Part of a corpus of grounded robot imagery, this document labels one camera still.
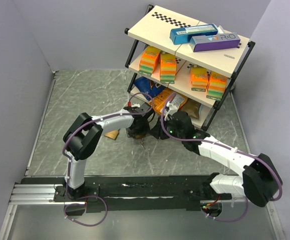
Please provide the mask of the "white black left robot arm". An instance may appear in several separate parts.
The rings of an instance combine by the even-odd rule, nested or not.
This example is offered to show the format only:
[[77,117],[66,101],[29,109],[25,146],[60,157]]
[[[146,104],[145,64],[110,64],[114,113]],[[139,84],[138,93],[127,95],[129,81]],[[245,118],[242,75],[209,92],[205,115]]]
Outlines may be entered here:
[[128,105],[107,115],[80,114],[63,136],[63,155],[68,159],[65,175],[66,196],[78,201],[84,193],[86,159],[95,151],[100,138],[112,131],[126,129],[127,137],[139,139],[150,130],[148,118],[154,114],[152,106]]

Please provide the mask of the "small keys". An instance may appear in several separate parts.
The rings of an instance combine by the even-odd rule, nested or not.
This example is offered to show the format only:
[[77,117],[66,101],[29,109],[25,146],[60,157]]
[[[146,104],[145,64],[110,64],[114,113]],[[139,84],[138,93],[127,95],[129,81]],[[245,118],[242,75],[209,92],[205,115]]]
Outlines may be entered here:
[[144,146],[144,140],[143,140],[143,139],[140,139],[140,140],[139,140],[139,144],[140,144],[140,146],[141,146],[143,149],[146,149],[146,147]]

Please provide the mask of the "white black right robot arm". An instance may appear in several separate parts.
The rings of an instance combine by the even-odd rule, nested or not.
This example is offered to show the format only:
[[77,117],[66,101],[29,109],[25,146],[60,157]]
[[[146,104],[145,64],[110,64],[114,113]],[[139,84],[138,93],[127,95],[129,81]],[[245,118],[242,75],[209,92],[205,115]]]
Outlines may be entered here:
[[235,175],[215,173],[203,187],[208,199],[220,194],[241,195],[258,207],[282,197],[282,179],[270,157],[264,153],[252,155],[230,147],[209,133],[196,129],[186,112],[178,111],[168,120],[160,117],[149,132],[157,139],[172,138],[182,142],[190,152],[212,159]]

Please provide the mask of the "brass padlock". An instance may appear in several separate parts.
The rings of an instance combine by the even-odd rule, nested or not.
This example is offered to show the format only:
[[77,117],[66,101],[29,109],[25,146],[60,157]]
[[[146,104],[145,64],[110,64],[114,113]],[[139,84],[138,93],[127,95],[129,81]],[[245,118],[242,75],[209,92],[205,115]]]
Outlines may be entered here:
[[118,135],[119,135],[119,130],[113,130],[104,134],[105,137],[112,139],[114,141],[117,139]]
[[136,135],[134,135],[134,139],[143,139],[144,137],[146,137],[146,134],[136,134]]

